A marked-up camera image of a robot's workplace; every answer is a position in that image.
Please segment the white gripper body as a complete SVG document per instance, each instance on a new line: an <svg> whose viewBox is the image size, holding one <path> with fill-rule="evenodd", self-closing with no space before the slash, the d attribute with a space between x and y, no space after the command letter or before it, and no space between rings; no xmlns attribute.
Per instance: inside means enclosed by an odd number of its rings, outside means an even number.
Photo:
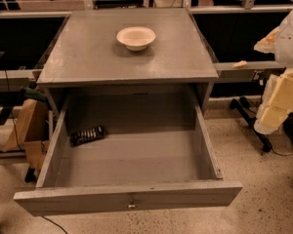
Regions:
<svg viewBox="0 0 293 234"><path fill-rule="evenodd" d="M263 125L260 124L259 120L260 117L262 116L264 109L266 107L270 106L270 99L272 97L273 90L275 88L277 81L277 76L276 75L271 75L269 80L267 81L266 87L264 89L264 93L262 96L262 102L258 108L257 114L256 114L256 121L254 124L254 129L256 132L263 134L263 135L270 135L273 133L276 129L271 129L271 128L266 128Z"/></svg>

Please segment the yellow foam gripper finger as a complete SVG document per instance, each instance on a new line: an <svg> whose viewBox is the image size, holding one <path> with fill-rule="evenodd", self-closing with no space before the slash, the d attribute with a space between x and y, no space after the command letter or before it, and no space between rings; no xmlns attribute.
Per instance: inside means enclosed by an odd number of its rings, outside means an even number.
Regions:
<svg viewBox="0 0 293 234"><path fill-rule="evenodd" d="M286 112L293 111L293 68L288 68L276 79L269 104Z"/></svg>
<svg viewBox="0 0 293 234"><path fill-rule="evenodd" d="M269 106L264 109L259 122L266 128L277 129L287 119L287 116L286 110Z"/></svg>

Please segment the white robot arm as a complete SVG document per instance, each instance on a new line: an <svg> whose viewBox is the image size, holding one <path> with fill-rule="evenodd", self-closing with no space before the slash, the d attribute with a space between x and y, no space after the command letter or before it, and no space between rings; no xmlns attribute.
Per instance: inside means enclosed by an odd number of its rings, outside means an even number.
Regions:
<svg viewBox="0 0 293 234"><path fill-rule="evenodd" d="M274 54L275 61L285 66L283 74L270 76L254 124L256 132L270 135L293 112L293 10L254 50Z"/></svg>

